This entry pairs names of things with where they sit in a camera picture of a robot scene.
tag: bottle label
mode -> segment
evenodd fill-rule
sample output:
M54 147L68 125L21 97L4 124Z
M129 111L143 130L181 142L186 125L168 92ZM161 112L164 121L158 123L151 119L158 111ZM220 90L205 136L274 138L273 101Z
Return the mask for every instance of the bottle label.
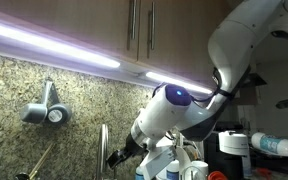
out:
M136 175L135 175L135 180L144 180L144 176L143 176L143 175L136 174Z
M179 175L178 172L166 171L166 179L167 180L179 180L180 179L180 175Z
M282 141L275 136L264 135L260 140L260 147L265 151L277 154L277 145Z

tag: plastic bottle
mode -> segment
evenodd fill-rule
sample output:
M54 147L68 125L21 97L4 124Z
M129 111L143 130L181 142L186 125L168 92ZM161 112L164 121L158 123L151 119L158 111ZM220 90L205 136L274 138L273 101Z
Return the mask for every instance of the plastic bottle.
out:
M136 168L135 180L144 180L142 168L139 166Z
M288 157L288 139L257 132L252 136L252 145L266 153Z
M180 162L178 160L172 161L166 167L166 179L167 180L179 180L179 169L180 169Z
M243 175L245 179L249 179L252 176L252 166L250 154L246 156L242 156L242 164L243 164Z

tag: under-cabinet light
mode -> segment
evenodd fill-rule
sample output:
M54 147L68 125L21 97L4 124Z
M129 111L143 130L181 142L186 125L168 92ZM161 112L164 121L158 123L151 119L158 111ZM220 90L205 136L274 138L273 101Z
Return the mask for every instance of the under-cabinet light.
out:
M213 97L212 97L212 100L211 100L211 102L207 105L206 109L210 109L210 108L211 108L211 106L213 105L213 103L214 103L214 101L215 101L215 97L216 97L216 96L213 96Z
M146 73L146 77L152 78L152 79L159 81L159 82L167 82L167 83L172 83L172 84L176 84L179 86L183 86L184 88L192 90L192 91L197 91L197 92L201 92L201 93L205 93L205 94L211 94L212 93L212 91L207 89L207 88L197 86L194 84L190 84L190 83L187 83L187 82L184 82L181 80L177 80L177 79L170 78L170 77L167 77L167 76L164 76L161 74L157 74L157 73L153 73L153 72Z
M24 32L19 29L8 27L2 24L0 24L0 36L24 42L65 56L77 58L85 61L85 63L91 62L111 68L117 68L120 66L119 62L101 56L99 54L95 54L74 46L63 44L61 42L56 42L54 40L47 39L29 32Z

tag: wooden cabinet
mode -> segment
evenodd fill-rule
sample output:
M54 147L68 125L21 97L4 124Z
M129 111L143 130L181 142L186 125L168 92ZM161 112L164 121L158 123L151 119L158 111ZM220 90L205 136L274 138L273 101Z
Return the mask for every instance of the wooden cabinet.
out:
M135 62L137 31L130 39L130 0L0 0L0 12L92 44L104 53ZM139 17L139 5L134 18Z
M138 63L214 85L208 40L231 11L223 0L142 1ZM151 32L154 32L151 48Z
M231 9L225 0L0 0L0 11L122 60L214 85L208 39Z

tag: granite countertop backsplash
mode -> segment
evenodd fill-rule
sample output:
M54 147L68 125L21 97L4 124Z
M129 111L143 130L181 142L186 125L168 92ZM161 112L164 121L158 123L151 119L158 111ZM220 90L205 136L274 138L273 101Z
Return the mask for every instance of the granite countertop backsplash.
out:
M61 127L24 123L19 110L41 100L43 82L51 77L61 102L73 117ZM109 128L109 148L122 148L139 108L152 89L0 56L0 179L30 173L51 142L55 143L37 176L41 179L94 179L98 134ZM117 168L118 179L134 179L139 158ZM107 174L113 177L112 171Z

